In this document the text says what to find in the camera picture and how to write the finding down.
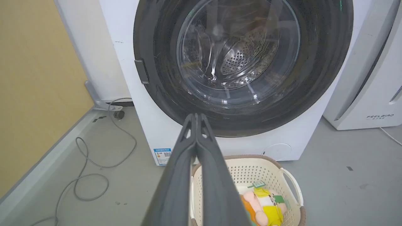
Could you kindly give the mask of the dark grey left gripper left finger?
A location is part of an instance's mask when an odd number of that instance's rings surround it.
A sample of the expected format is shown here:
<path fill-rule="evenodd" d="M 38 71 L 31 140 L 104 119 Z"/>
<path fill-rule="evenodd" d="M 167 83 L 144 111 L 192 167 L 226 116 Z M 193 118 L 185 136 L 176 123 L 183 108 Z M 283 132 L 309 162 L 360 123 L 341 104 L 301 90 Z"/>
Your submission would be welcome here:
<path fill-rule="evenodd" d="M 188 226 L 191 169 L 196 156 L 197 120 L 189 114 L 163 171 L 142 226 Z"/>

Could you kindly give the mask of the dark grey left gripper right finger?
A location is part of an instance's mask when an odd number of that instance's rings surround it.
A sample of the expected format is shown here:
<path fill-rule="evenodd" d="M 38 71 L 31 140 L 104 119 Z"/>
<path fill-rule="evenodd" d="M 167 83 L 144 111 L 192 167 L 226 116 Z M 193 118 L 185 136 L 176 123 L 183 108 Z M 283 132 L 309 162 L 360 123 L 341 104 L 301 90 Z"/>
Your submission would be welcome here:
<path fill-rule="evenodd" d="M 212 127 L 204 114 L 196 114 L 196 146 L 197 158 L 202 167 L 203 225 L 251 225 Z"/>

